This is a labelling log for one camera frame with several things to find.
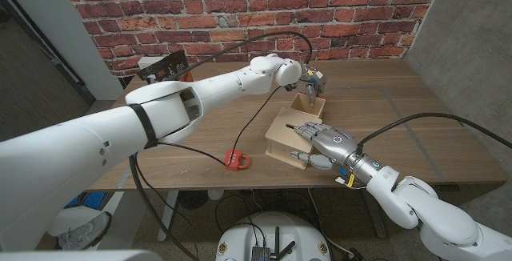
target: red brick wall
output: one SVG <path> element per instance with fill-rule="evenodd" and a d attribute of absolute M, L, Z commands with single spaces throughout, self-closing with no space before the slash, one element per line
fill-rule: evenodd
<path fill-rule="evenodd" d="M 432 0 L 71 0 L 113 75 L 135 74 L 142 56 L 185 50 L 197 62 L 234 42 L 301 32 L 313 59 L 401 58 Z M 269 38 L 217 62 L 277 51 L 304 59 L 306 44 Z"/>

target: wooden box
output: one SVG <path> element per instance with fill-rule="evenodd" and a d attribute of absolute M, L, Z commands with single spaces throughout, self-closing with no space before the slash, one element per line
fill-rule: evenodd
<path fill-rule="evenodd" d="M 313 144 L 295 133 L 293 129 L 286 127 L 286 124 L 301 126 L 305 122 L 322 123 L 319 117 L 322 116 L 325 102 L 325 99 L 317 98 L 314 106 L 310 106 L 307 95 L 297 93 L 290 108 L 281 108 L 266 132 L 265 154 L 297 168 L 306 169 L 306 162 L 293 158 L 290 153 L 300 151 L 309 154 L 313 150 Z"/>

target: black strap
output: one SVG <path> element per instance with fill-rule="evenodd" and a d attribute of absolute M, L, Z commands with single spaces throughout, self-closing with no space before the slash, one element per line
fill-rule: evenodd
<path fill-rule="evenodd" d="M 151 125 L 150 118 L 147 116 L 146 111 L 140 104 L 127 104 L 128 107 L 134 109 L 135 114 L 137 114 L 138 119 L 141 121 L 142 127 L 146 132 L 147 143 L 144 146 L 144 149 L 151 148 L 157 146 L 158 139 L 153 130 L 153 125 Z"/>

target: red object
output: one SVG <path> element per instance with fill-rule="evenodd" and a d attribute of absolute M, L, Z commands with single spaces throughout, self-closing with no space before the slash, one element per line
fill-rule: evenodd
<path fill-rule="evenodd" d="M 240 165 L 242 160 L 247 160 L 247 163 Z M 227 165 L 226 170 L 229 171 L 238 171 L 238 169 L 246 169 L 249 166 L 249 157 L 242 154 L 242 152 L 238 149 L 229 149 L 226 153 L 226 157 L 224 157 L 224 163 Z"/>

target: wooden table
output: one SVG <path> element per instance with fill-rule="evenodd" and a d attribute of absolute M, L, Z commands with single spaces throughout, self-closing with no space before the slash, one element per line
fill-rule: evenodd
<path fill-rule="evenodd" d="M 193 76 L 195 80 L 208 78 L 246 64 L 208 63 L 194 70 Z M 345 128 L 358 140 L 410 114 L 449 113 L 402 60 L 318 61 L 311 65 L 328 77 L 324 123 Z M 124 105 L 125 95 L 144 85 L 135 77 L 114 106 Z M 212 111 L 181 144 L 224 159 L 239 131 L 267 96 L 242 97 Z M 243 133 L 237 148 L 250 157 L 248 169 L 227 171 L 206 156 L 165 147 L 140 152 L 142 172 L 153 186 L 168 190 L 339 187 L 334 181 L 337 170 L 307 167 L 303 171 L 265 155 L 265 133 L 279 110 L 289 106 L 294 96 L 295 92 L 278 91 Z M 365 152 L 392 166 L 401 177 L 413 175 L 433 184 L 502 183 L 507 179 L 506 172 L 470 132 L 449 119 L 411 121 L 369 141 Z M 99 179 L 90 191 L 134 188 L 126 160 Z"/>

